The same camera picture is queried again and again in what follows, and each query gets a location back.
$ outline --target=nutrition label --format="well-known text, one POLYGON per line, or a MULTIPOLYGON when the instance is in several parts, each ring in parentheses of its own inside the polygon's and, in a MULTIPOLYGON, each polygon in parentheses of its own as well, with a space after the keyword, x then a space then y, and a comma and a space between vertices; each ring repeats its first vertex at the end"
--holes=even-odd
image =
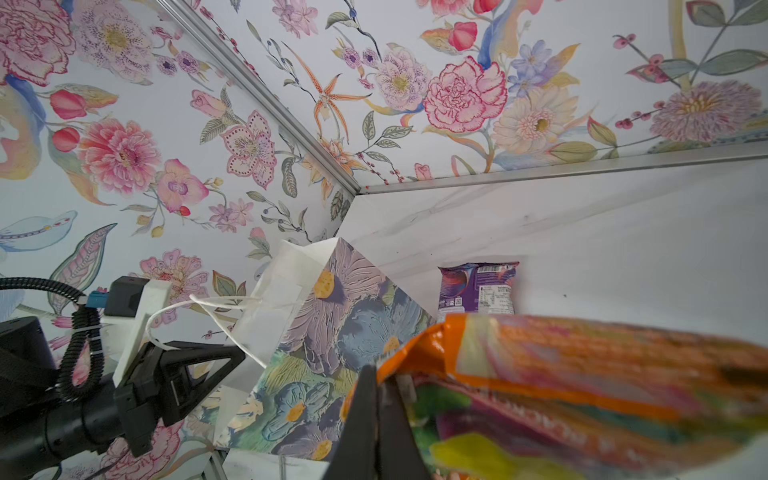
POLYGON ((478 313, 515 313, 508 285, 486 285, 480 287, 478 313))

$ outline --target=blue flower print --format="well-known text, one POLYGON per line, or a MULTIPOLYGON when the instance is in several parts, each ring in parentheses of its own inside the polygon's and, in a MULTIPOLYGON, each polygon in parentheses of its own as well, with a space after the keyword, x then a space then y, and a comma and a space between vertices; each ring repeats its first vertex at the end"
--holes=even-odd
POLYGON ((539 40, 533 46, 522 45, 520 47, 520 56, 512 61, 512 66, 517 69, 518 74, 524 74, 533 77, 540 74, 547 67, 547 59, 552 55, 550 48, 545 48, 544 40, 539 40))
POLYGON ((418 331, 422 307, 396 289, 391 305, 378 297, 355 303, 339 331, 337 346, 346 365, 360 371, 399 348, 418 331))
POLYGON ((304 422, 317 422, 331 393, 331 384, 321 382, 314 387, 304 382, 284 386, 275 395, 277 412, 266 423, 261 435, 270 442, 280 440, 304 422))
POLYGON ((511 84, 511 87, 509 87, 508 90, 510 95, 517 94, 519 98, 522 98, 528 95, 528 90, 531 88, 546 83, 546 79, 541 75, 528 77, 526 74, 521 72, 518 73, 520 75, 519 77, 515 77, 514 75, 509 75, 509 77, 507 77, 507 80, 509 80, 509 83, 511 84))

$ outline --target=white cord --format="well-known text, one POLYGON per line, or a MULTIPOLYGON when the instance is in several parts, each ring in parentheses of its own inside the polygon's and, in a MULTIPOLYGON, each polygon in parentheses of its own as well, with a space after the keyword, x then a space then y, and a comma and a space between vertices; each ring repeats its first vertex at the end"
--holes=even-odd
MULTIPOLYGON (((211 298, 200 299, 200 298, 197 298, 195 295, 190 295, 189 300, 179 302, 179 303, 174 303, 173 305, 166 306, 158 310, 157 312, 153 313, 149 317, 149 319, 147 319, 147 325, 144 327, 144 332, 147 334, 149 341, 152 342, 152 344, 155 345, 157 348, 163 349, 163 350, 178 350, 178 348, 170 345, 166 345, 165 343, 162 343, 160 340, 154 338, 154 335, 152 334, 152 331, 151 331, 152 322, 156 318, 158 318, 160 315, 167 312, 168 310, 173 310, 180 306, 187 306, 187 305, 192 305, 193 303, 196 303, 200 305, 200 307, 203 310, 205 310, 205 313, 207 313, 208 316, 210 316, 210 318, 221 329, 221 331, 224 332, 224 335, 228 336, 235 345, 240 347, 240 349, 243 350, 246 353, 246 355, 252 358, 256 363, 261 365, 263 368, 266 368, 266 362, 264 362, 259 357, 255 356, 250 350, 248 350, 247 347, 245 347, 245 345, 237 341, 237 339, 235 339, 235 337, 232 336, 232 333, 229 331, 229 329, 221 322, 221 320, 217 318, 216 313, 213 310, 206 308, 206 307, 214 307, 214 308, 226 308, 230 310, 245 310, 253 306, 251 302, 253 302, 254 300, 257 301, 257 305, 262 303, 262 299, 255 296, 217 296, 217 297, 214 297, 213 299, 211 298), (237 305, 229 305, 226 303, 215 303, 215 302, 212 302, 211 300, 242 300, 242 302, 237 305)), ((287 303, 284 305, 275 305, 271 307, 283 308, 285 306, 292 306, 292 305, 294 305, 294 303, 287 303)))
POLYGON ((266 362, 264 362, 259 357, 255 356, 250 350, 248 350, 248 348, 245 347, 245 345, 243 345, 242 343, 238 342, 237 339, 232 335, 232 332, 230 332, 230 330, 225 327, 225 325, 221 322, 221 320, 216 318, 216 314, 214 313, 213 310, 210 309, 210 307, 212 306, 211 302, 201 301, 200 299, 195 297, 194 294, 190 295, 190 299, 193 300, 194 302, 197 302, 197 304, 200 305, 200 307, 202 307, 203 310, 205 310, 205 313, 207 313, 208 316, 210 316, 210 318, 219 326, 221 331, 224 332, 224 335, 230 337, 230 340, 232 340, 232 343, 234 343, 235 345, 239 346, 240 349, 243 350, 250 358, 255 360, 256 363, 261 365, 263 368, 266 368, 266 362))

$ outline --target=snack bag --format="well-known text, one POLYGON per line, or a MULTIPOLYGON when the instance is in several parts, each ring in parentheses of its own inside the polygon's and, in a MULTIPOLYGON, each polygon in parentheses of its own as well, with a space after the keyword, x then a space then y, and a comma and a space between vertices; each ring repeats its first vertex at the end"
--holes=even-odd
POLYGON ((379 367, 412 377, 440 478, 666 478, 768 429, 768 349, 538 316, 451 314, 379 367))
POLYGON ((515 313, 512 282, 520 262, 440 267, 438 323, 449 313, 515 313))

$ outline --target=white marble surface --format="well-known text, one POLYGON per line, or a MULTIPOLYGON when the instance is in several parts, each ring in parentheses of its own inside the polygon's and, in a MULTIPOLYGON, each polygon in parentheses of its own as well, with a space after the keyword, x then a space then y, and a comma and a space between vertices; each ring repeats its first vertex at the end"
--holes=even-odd
MULTIPOLYGON (((520 260, 519 313, 768 346, 766 161, 361 196, 338 236, 432 314, 438 266, 520 260)), ((679 478, 765 478, 766 453, 679 478)))

